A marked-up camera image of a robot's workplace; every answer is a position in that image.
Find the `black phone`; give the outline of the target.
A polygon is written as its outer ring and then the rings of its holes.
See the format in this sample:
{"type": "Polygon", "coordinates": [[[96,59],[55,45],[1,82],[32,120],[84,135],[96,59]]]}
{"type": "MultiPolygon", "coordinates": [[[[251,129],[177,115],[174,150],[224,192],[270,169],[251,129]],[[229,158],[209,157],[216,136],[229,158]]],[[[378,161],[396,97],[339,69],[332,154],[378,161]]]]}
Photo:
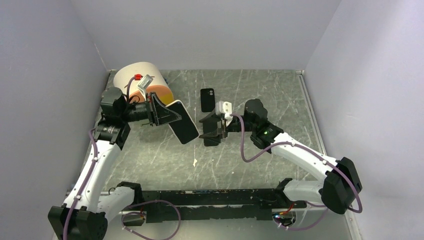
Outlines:
{"type": "MultiPolygon", "coordinates": [[[[210,133],[218,129],[218,122],[207,122],[203,123],[203,133],[210,133]]],[[[203,144],[205,147],[214,147],[218,146],[221,143],[220,139],[203,139],[203,144]]]]}

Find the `white cylindrical drawer box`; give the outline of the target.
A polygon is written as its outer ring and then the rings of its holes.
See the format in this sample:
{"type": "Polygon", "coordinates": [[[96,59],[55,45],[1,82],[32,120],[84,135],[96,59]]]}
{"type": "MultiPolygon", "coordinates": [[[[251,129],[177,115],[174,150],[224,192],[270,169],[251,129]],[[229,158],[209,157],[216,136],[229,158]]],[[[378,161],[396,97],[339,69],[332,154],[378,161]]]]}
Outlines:
{"type": "Polygon", "coordinates": [[[160,73],[159,69],[152,63],[142,61],[132,63],[121,68],[113,78],[113,86],[122,90],[122,92],[130,98],[130,102],[144,102],[145,94],[154,92],[162,103],[168,105],[175,98],[160,73]],[[143,77],[150,76],[152,82],[145,87],[145,91],[140,91],[138,85],[143,81],[143,77]]]}

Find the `black phone case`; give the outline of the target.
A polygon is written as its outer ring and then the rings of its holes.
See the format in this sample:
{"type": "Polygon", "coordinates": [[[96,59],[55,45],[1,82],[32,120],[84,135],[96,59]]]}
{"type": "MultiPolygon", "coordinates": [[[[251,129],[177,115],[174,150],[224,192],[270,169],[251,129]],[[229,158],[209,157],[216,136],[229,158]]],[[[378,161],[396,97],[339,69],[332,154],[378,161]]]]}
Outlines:
{"type": "Polygon", "coordinates": [[[200,90],[200,107],[203,113],[210,113],[215,109],[215,90],[213,88],[202,88],[200,90]]]}

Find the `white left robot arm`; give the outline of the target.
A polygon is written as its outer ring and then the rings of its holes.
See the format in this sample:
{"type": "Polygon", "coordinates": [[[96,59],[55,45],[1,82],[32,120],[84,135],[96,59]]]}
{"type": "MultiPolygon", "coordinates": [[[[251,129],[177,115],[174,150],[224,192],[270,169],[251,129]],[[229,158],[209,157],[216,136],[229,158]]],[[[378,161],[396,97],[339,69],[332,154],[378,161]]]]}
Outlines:
{"type": "Polygon", "coordinates": [[[102,240],[109,222],[128,207],[137,210],[144,202],[139,183],[121,182],[100,200],[111,167],[128,138],[130,122],[161,126],[181,120],[151,92],[147,101],[129,103],[118,87],[103,92],[101,119],[88,132],[91,150],[80,176],[61,206],[52,206],[48,220],[60,240],[102,240]]]}

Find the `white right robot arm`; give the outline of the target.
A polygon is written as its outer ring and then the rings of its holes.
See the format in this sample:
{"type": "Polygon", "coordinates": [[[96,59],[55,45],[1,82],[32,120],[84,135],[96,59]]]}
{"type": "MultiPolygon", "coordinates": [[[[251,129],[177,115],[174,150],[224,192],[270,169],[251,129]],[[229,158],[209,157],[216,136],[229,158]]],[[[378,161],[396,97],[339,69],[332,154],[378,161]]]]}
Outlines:
{"type": "Polygon", "coordinates": [[[286,178],[277,187],[275,202],[282,208],[292,202],[321,203],[336,214],[363,212],[360,192],[363,189],[354,162],[343,157],[320,153],[295,140],[268,120],[268,111],[260,99],[249,99],[242,115],[233,112],[232,104],[219,101],[200,123],[215,123],[216,129],[204,131],[200,138],[220,143],[229,133],[241,133],[240,156],[251,163],[264,153],[283,157],[312,175],[314,181],[286,178]]]}

